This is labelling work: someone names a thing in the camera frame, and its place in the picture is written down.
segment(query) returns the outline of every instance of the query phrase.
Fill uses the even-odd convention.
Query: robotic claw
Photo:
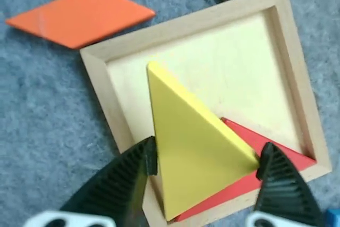
[[[292,162],[268,142],[260,156],[262,181],[246,227],[325,227],[323,214]],[[143,226],[142,201],[149,175],[157,174],[157,148],[149,137],[93,176],[60,211],[45,211],[23,227]]]

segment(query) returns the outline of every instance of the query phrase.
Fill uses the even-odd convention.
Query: wooden puzzle box
[[[314,160],[301,171],[305,180],[331,170],[289,0],[230,0],[88,46],[81,56],[120,152],[154,135],[146,65],[157,61],[219,118]],[[253,205],[257,192],[167,222],[156,176],[143,210],[150,226],[203,226]]]

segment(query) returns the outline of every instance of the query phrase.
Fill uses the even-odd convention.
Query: tray border
[[[107,65],[110,61],[264,10],[276,18],[274,29],[278,36],[278,48],[282,55],[287,56],[282,58],[282,64],[290,84],[299,125],[307,149],[317,161],[316,165],[301,174],[306,181],[310,181],[332,171],[290,0],[230,0],[81,49],[84,65],[119,151],[127,150],[134,141],[109,77]],[[152,188],[154,181],[148,180],[143,210],[150,226],[156,227],[203,226],[253,205],[258,193],[258,190],[254,190],[181,222],[167,223],[158,201],[159,194]]]

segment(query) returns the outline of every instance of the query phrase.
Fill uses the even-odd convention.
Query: yellow triangle
[[[169,221],[256,170],[258,159],[158,63],[147,74]]]

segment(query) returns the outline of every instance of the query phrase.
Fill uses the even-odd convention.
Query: triangle
[[[232,129],[237,135],[239,135],[249,146],[251,146],[258,155],[261,155],[262,149],[265,146],[266,142],[273,142],[279,149],[283,151],[283,153],[292,161],[295,167],[302,171],[307,167],[313,166],[316,164],[316,161],[304,156],[300,153],[297,153],[279,143],[276,143],[260,134],[257,134],[231,120],[226,118],[222,118],[222,121]],[[199,214],[205,210],[208,210],[212,207],[215,207],[219,204],[222,204],[228,200],[234,199],[242,194],[253,191],[255,189],[260,188],[261,182],[256,178],[256,171],[252,172],[250,175],[245,176],[241,180],[233,183],[232,185],[226,187],[220,192],[214,194],[210,198],[205,201],[197,204],[196,206],[190,208],[188,211],[179,215],[176,218],[176,221],[182,221],[186,218],[189,218],[193,215]]]
[[[158,63],[147,75],[169,221],[256,170],[258,157]]]
[[[6,23],[78,49],[154,16],[153,10],[130,0],[54,0]]]

